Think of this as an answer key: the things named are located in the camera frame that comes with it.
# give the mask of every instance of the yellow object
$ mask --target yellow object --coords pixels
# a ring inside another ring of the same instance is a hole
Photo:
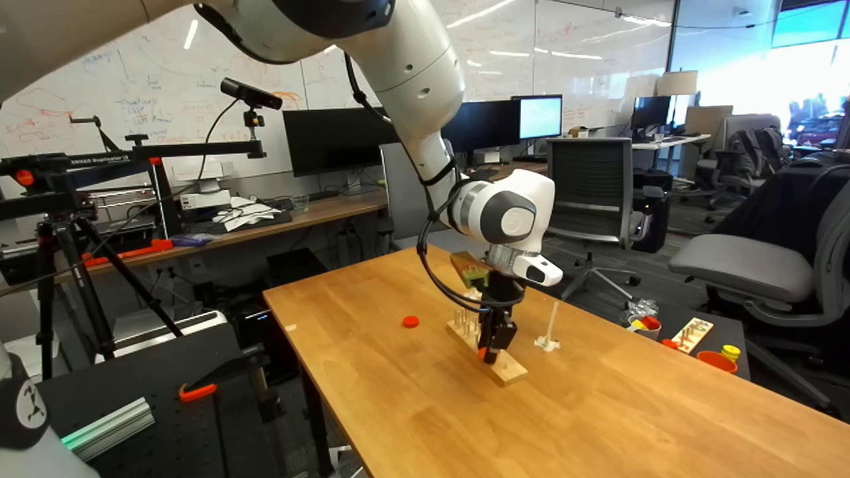
[[[643,323],[643,322],[632,322],[632,323],[628,323],[628,331],[638,331],[638,328],[644,328],[644,323]]]
[[[737,357],[740,357],[740,348],[736,348],[736,345],[724,343],[724,345],[719,348],[719,355],[724,355],[724,357],[731,357],[731,360],[736,360],[736,363],[737,363]]]

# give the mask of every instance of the small wooden block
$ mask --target small wooden block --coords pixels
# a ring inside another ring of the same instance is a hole
[[[477,351],[477,322],[450,319],[445,327],[460,337],[469,351]],[[529,373],[529,369],[514,360],[506,351],[498,351],[496,363],[488,367],[502,385]]]
[[[671,343],[679,348],[679,353],[690,353],[709,331],[711,322],[694,316],[675,337]]]

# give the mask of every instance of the cable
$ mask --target cable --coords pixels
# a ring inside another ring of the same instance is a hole
[[[518,300],[492,300],[492,298],[473,300],[473,298],[464,298],[464,295],[460,295],[456,288],[450,288],[445,282],[440,282],[440,278],[433,274],[431,263],[427,263],[427,242],[424,242],[424,238],[427,238],[431,222],[433,222],[433,218],[424,219],[424,227],[421,227],[421,233],[420,233],[420,238],[417,238],[417,254],[420,254],[420,263],[421,263],[427,278],[433,282],[433,286],[436,286],[440,295],[445,295],[450,302],[456,302],[460,307],[473,310],[473,314],[488,314],[492,307],[513,307],[513,306],[521,302],[522,292],[518,295]]]
[[[350,96],[352,96],[352,100],[356,100],[356,102],[360,102],[363,108],[373,110],[379,118],[384,118],[384,121],[389,121],[389,125],[393,125],[393,118],[389,118],[387,113],[381,113],[381,110],[372,108],[372,102],[368,102],[367,92],[363,92],[363,89],[360,89],[360,85],[356,81],[350,55],[346,53],[342,59],[346,59],[346,75],[347,75],[347,85],[350,85]]]
[[[211,125],[210,125],[210,129],[206,129],[203,145],[210,142],[215,125],[217,125],[217,121],[223,118],[223,113],[230,110],[237,102],[238,102],[238,97],[234,97],[229,106],[223,106],[223,108],[217,110],[217,117],[211,118]],[[197,169],[197,181],[194,181],[194,183],[202,183],[203,166],[206,166],[206,153],[202,153],[202,166]]]

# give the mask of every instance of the small red cap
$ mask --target small red cap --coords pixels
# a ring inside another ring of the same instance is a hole
[[[32,169],[15,169],[15,183],[21,183],[23,189],[32,189],[33,185]]]
[[[658,316],[643,316],[640,322],[644,323],[644,328],[660,328]]]
[[[401,319],[401,327],[403,327],[403,328],[420,327],[420,316],[403,316],[403,319]]]

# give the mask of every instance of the black monitor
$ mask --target black monitor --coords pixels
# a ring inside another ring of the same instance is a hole
[[[513,142],[509,100],[462,102],[440,133],[450,140],[453,150],[464,150],[466,157],[474,148],[506,145]]]
[[[284,110],[295,175],[379,165],[379,142],[399,142],[389,121],[367,108]]]
[[[668,117],[668,96],[640,96],[632,108],[632,128],[663,128]]]
[[[562,96],[514,96],[514,140],[558,137],[562,133]]]

